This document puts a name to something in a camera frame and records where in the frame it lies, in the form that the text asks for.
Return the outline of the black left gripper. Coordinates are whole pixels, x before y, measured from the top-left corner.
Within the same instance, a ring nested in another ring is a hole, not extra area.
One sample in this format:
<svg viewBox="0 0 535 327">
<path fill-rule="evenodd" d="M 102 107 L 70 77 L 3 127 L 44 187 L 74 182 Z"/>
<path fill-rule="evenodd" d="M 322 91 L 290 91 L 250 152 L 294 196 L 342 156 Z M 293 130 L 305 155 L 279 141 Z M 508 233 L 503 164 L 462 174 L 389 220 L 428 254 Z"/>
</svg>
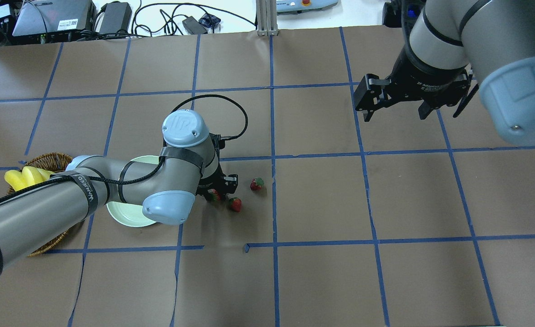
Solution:
<svg viewBox="0 0 535 327">
<path fill-rule="evenodd" d="M 203 197 L 209 197 L 208 190 L 216 189 L 222 197 L 228 194 L 235 194 L 238 188 L 238 175 L 226 175 L 222 171 L 220 164 L 221 150 L 224 149 L 226 139 L 219 134 L 210 133 L 210 139 L 214 149 L 214 156 L 209 165 L 205 168 L 203 178 L 199 181 L 196 194 Z"/>
</svg>

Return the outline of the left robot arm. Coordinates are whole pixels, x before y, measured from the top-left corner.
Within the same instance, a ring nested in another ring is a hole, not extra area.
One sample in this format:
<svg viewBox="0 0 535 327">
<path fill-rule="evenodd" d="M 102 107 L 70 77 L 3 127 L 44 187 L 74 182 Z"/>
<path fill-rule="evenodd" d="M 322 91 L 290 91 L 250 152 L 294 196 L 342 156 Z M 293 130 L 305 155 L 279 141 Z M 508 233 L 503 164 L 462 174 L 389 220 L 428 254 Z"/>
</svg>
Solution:
<svg viewBox="0 0 535 327">
<path fill-rule="evenodd" d="M 106 203 L 138 205 L 151 221 L 180 225 L 197 195 L 235 193 L 238 175 L 224 174 L 220 164 L 226 139 L 209 132 L 198 112 L 174 110 L 161 132 L 155 164 L 82 155 L 49 180 L 1 197 L 0 275 Z"/>
</svg>

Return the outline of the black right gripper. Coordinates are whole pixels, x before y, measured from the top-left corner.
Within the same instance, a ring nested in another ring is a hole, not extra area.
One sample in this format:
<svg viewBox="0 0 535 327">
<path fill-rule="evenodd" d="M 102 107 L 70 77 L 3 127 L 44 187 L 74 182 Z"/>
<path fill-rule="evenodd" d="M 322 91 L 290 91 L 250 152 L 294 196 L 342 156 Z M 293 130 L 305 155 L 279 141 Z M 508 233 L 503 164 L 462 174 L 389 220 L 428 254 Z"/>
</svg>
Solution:
<svg viewBox="0 0 535 327">
<path fill-rule="evenodd" d="M 468 95 L 471 75 L 466 68 L 439 69 L 422 62 L 405 45 L 385 78 L 367 73 L 353 93 L 353 108 L 370 122 L 376 111 L 400 102 L 422 101 L 420 120 L 442 106 L 455 106 Z"/>
</svg>

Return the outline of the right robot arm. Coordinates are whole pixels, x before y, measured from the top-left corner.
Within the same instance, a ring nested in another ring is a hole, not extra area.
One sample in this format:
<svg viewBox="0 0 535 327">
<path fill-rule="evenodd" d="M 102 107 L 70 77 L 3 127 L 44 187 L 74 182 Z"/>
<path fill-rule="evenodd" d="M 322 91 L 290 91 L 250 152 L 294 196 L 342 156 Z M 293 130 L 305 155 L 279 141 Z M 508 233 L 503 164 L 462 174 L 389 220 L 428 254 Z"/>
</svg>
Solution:
<svg viewBox="0 0 535 327">
<path fill-rule="evenodd" d="M 442 106 L 458 117 L 479 94 L 498 135 L 535 145 L 535 0 L 392 0 L 383 23 L 400 27 L 404 46 L 386 78 L 366 74 L 354 109 L 420 101 L 419 118 Z"/>
</svg>

